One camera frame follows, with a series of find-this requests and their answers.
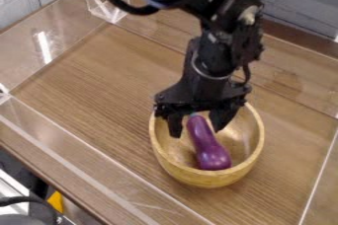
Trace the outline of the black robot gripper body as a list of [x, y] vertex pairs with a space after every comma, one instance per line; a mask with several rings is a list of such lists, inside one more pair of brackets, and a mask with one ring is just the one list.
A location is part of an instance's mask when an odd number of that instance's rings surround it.
[[251, 71], [243, 68], [244, 80], [234, 81], [231, 76], [208, 77], [192, 67], [184, 67], [178, 82], [155, 95], [155, 116], [167, 120], [168, 115], [211, 111], [226, 104], [239, 108], [246, 104]]

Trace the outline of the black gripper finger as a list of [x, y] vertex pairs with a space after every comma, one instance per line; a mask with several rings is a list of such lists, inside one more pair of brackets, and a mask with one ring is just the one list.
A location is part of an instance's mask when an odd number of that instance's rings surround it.
[[238, 105], [226, 104], [210, 111], [208, 118], [215, 132], [220, 131], [227, 126], [235, 117], [238, 110]]
[[180, 138], [182, 130], [183, 130], [183, 115], [180, 113], [172, 113], [168, 115], [168, 134], [174, 138]]

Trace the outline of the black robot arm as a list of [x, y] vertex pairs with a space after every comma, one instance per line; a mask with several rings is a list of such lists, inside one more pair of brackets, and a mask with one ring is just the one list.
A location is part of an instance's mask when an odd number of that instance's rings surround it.
[[147, 0], [155, 8], [179, 9], [199, 21], [200, 35], [188, 42], [182, 76], [155, 96], [155, 116], [179, 138], [183, 117], [208, 112], [219, 131], [246, 104], [252, 88], [250, 63], [264, 50], [263, 0]]

